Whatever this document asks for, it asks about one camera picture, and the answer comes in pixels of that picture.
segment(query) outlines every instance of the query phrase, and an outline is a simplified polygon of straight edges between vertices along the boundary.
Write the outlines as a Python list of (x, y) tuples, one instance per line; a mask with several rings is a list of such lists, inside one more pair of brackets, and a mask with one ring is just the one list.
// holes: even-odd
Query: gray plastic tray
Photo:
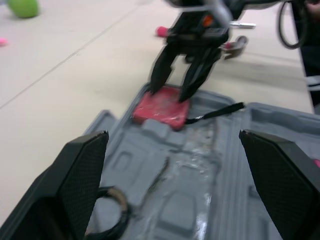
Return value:
[[(119, 121), (102, 111), (86, 134), (108, 130), (101, 186), (117, 186), (133, 215), (123, 240), (281, 240), (257, 191), (238, 138), (252, 129), (297, 142), (320, 159), (320, 117), (250, 103), (235, 112), (172, 131), (165, 124), (132, 122), (131, 115), (148, 85)], [(231, 98), (198, 91), (189, 117), (233, 104)], [(120, 208), (99, 199), (90, 232), (111, 228)]]

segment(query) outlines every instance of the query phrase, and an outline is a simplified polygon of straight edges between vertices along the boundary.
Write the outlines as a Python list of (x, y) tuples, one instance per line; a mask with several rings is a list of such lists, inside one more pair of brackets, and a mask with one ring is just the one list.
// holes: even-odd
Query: table surface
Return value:
[[(63, 145), (81, 135), (102, 109), (120, 117), (163, 46), (158, 26), (171, 26), (178, 9), (161, 0), (40, 1), (41, 14), (17, 19), (0, 5), (0, 224)], [(277, 7), (247, 11), (235, 29), (249, 44), (220, 61), (202, 86), (234, 98), (312, 113), (298, 50), (276, 35)], [(285, 20), (295, 39), (291, 13)], [(180, 85), (181, 59), (169, 83)]]

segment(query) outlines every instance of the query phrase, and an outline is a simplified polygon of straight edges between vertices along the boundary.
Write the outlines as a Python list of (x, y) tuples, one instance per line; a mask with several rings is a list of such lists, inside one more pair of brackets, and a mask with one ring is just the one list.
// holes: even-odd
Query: orange part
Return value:
[(212, 23), (214, 22), (214, 18), (211, 15), (207, 15), (205, 16), (205, 18), (203, 19), (202, 25), (207, 28), (210, 27), (212, 25)]

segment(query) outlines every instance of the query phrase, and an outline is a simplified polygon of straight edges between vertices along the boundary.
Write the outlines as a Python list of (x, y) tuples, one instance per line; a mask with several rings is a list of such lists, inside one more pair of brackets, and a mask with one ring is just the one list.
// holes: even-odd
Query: black cord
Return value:
[(308, 28), (309, 28), (309, 23), (308, 23), (308, 18), (307, 18), (307, 9), (304, 3), (299, 4), (299, 11), (300, 11), (300, 16), (302, 20), (302, 33), (300, 35), (300, 39), (298, 40), (297, 43), (295, 44), (290, 44), (286, 40), (283, 34), (283, 29), (282, 29), (282, 18), (284, 15), (284, 9), (287, 3), (290, 3), (290, 1), (285, 1), (282, 3), (279, 12), (278, 12), (278, 22), (277, 22), (277, 31), (278, 31), (278, 36), (280, 39), (280, 42), (282, 43), (283, 46), (285, 46), (287, 49), (297, 49), (300, 48), (306, 41), (307, 35), (308, 35)]
[(209, 112), (205, 115), (197, 116), (196, 118), (187, 119), (184, 124), (186, 124), (186, 125), (187, 124), (194, 124), (202, 119), (210, 119), (210, 118), (215, 118), (215, 117), (219, 117), (222, 115), (232, 114), (236, 111), (243, 109), (244, 107), (245, 107), (245, 105), (243, 102), (238, 102), (238, 103), (226, 106), (224, 108), (221, 108), (217, 111), (212, 111), (212, 112)]
[(97, 199), (99, 198), (113, 198), (121, 206), (121, 217), (119, 221), (110, 229), (98, 232), (89, 233), (85, 240), (117, 240), (119, 239), (127, 229), (130, 219), (130, 206), (127, 202), (125, 194), (114, 186), (100, 187), (97, 193)]

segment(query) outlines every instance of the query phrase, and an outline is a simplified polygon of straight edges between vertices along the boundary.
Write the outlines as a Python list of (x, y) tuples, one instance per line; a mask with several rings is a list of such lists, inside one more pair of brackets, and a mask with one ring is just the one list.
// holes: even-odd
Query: black strap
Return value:
[(103, 232), (89, 233), (84, 240), (118, 240), (126, 231), (131, 215), (127, 198), (120, 189), (114, 186), (100, 187), (97, 193), (97, 199), (99, 198), (115, 199), (120, 204), (121, 217), (112, 228)]
[(212, 111), (212, 112), (209, 112), (205, 115), (197, 116), (196, 118), (187, 119), (185, 121), (185, 124), (194, 124), (202, 119), (210, 119), (210, 118), (215, 118), (215, 117), (219, 117), (222, 115), (232, 114), (236, 111), (243, 109), (244, 107), (245, 107), (245, 104), (243, 102), (238, 102), (238, 103), (226, 106), (224, 108), (221, 108), (217, 111)]

